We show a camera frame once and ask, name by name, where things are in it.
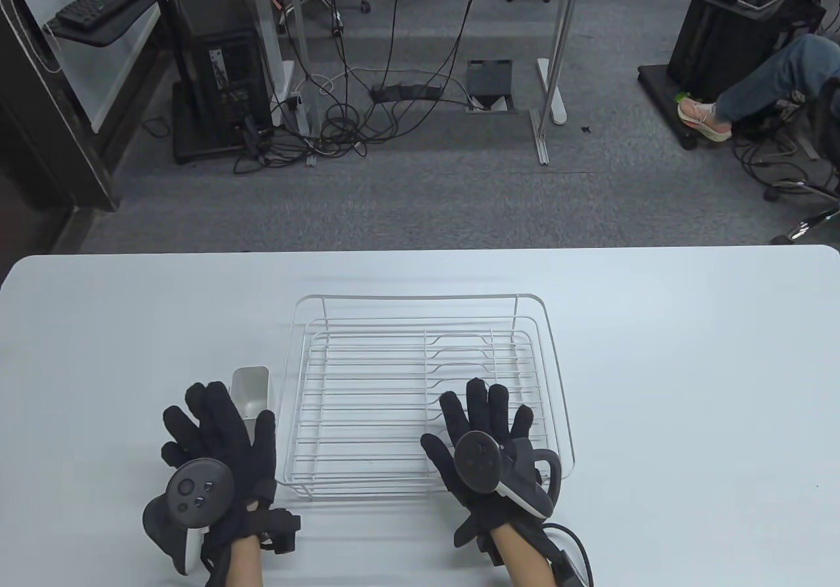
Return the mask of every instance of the white container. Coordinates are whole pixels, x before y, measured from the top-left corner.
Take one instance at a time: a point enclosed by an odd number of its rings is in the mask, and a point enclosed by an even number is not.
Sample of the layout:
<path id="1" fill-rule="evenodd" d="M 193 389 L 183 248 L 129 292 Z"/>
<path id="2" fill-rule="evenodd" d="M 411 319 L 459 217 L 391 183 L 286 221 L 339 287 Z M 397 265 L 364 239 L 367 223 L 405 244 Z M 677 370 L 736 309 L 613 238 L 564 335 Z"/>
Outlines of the white container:
<path id="1" fill-rule="evenodd" d="M 264 366 L 244 366 L 234 371 L 230 381 L 230 398 L 239 411 L 248 430 L 248 437 L 254 441 L 254 425 L 261 411 L 268 409 L 270 375 Z"/>

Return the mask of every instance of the hand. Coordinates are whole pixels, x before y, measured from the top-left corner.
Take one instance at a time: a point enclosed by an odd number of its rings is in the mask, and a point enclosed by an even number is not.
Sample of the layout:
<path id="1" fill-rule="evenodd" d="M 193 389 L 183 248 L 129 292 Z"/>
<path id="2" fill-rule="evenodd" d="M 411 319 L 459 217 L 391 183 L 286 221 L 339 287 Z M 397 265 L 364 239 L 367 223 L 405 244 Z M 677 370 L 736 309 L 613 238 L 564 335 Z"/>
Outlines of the hand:
<path id="1" fill-rule="evenodd" d="M 528 432 L 534 422 L 534 412 L 528 406 L 520 406 L 514 416 L 513 425 L 508 430 L 506 387 L 494 384 L 488 391 L 484 381 L 475 378 L 467 384 L 466 399 L 469 419 L 464 414 L 464 408 L 454 392 L 450 390 L 440 396 L 440 409 L 444 413 L 446 429 L 453 445 L 471 430 L 480 430 L 490 434 L 500 444 L 512 438 L 528 437 Z M 479 548 L 493 557 L 493 554 L 486 549 L 489 533 L 527 513 L 512 500 L 498 493 L 484 495 L 468 488 L 455 470 L 455 462 L 450 450 L 437 436 L 423 434 L 420 444 L 429 456 L 429 460 L 438 468 L 447 490 L 471 513 L 470 518 L 455 531 L 453 537 L 455 547 L 460 548 L 479 536 Z"/>
<path id="2" fill-rule="evenodd" d="M 243 533 L 248 506 L 255 500 L 267 508 L 276 490 L 276 438 L 274 413 L 264 410 L 257 417 L 254 444 L 250 443 L 242 417 L 220 381 L 207 386 L 193 384 L 184 397 L 198 425 L 177 406 L 164 410 L 164 425 L 175 439 L 160 449 L 171 467 L 181 467 L 195 458 L 215 458 L 234 474 L 234 499 L 228 512 L 210 527 L 204 537 L 208 551 L 223 548 Z"/>

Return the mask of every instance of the chair wheel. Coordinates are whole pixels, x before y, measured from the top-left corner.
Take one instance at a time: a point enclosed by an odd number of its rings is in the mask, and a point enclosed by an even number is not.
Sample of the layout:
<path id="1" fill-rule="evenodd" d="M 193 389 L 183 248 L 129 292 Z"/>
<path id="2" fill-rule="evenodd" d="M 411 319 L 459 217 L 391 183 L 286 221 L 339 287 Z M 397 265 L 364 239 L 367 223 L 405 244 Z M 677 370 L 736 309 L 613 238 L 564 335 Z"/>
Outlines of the chair wheel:
<path id="1" fill-rule="evenodd" d="M 764 197 L 768 203 L 777 203 L 781 195 L 782 194 L 777 186 L 769 186 L 765 189 L 765 194 L 762 197 Z"/>
<path id="2" fill-rule="evenodd" d="M 680 145 L 684 150 L 695 150 L 697 147 L 697 137 L 694 135 L 682 136 L 680 137 Z"/>

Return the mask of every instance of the computer tower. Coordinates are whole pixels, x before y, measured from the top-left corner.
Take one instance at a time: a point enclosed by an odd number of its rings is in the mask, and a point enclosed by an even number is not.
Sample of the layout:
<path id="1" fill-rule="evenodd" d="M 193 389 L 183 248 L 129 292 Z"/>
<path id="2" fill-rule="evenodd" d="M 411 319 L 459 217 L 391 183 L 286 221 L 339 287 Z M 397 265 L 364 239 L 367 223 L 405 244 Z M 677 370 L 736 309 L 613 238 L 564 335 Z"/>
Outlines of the computer tower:
<path id="1" fill-rule="evenodd" d="M 176 0 L 186 66 L 204 134 L 216 147 L 241 148 L 250 115 L 272 129 L 261 42 L 246 0 Z"/>
<path id="2" fill-rule="evenodd" d="M 818 3 L 789 0 L 768 20 L 691 0 L 668 64 L 685 92 L 713 102 L 800 33 L 814 32 L 825 15 Z"/>

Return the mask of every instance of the wire dish rack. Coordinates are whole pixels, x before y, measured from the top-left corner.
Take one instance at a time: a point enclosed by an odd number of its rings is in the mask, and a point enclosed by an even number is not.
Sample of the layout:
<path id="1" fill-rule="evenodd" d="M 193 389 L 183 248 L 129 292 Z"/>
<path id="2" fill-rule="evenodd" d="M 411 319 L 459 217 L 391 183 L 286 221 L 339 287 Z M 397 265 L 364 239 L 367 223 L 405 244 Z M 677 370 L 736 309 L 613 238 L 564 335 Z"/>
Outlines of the wire dish rack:
<path id="1" fill-rule="evenodd" d="M 533 408 L 534 447 L 558 452 L 567 477 L 574 448 L 536 296 L 305 297 L 286 354 L 279 482 L 310 499 L 443 490 L 420 437 L 450 443 L 438 398 L 453 390 L 465 404 L 474 377 L 507 387 L 511 419 Z"/>

